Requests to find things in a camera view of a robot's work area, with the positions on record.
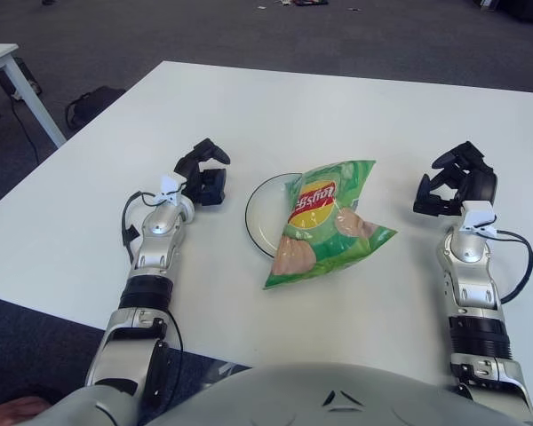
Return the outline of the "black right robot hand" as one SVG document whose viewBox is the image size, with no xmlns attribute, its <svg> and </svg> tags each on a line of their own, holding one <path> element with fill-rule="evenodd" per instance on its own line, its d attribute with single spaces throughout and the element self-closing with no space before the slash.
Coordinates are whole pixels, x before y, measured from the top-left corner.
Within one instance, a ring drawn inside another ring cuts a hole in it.
<svg viewBox="0 0 533 426">
<path fill-rule="evenodd" d="M 481 151 L 472 142 L 466 141 L 434 160 L 432 169 L 439 172 L 434 177 L 423 175 L 413 211 L 433 217 L 453 217 L 461 215 L 465 201 L 489 201 L 493 204 L 497 175 L 483 158 Z M 456 191 L 449 200 L 433 194 L 433 190 L 444 185 Z"/>
</svg>

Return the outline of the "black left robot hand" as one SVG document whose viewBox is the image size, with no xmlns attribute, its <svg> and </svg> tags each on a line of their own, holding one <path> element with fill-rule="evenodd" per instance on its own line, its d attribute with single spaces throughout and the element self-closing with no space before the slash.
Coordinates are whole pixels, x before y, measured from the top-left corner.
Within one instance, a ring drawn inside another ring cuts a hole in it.
<svg viewBox="0 0 533 426">
<path fill-rule="evenodd" d="M 201 170 L 200 164 L 215 160 L 228 165 L 230 157 L 209 138 L 194 146 L 191 152 L 179 159 L 174 171 L 187 179 L 182 194 L 192 203 L 202 206 L 219 205 L 225 199 L 226 169 Z"/>
</svg>

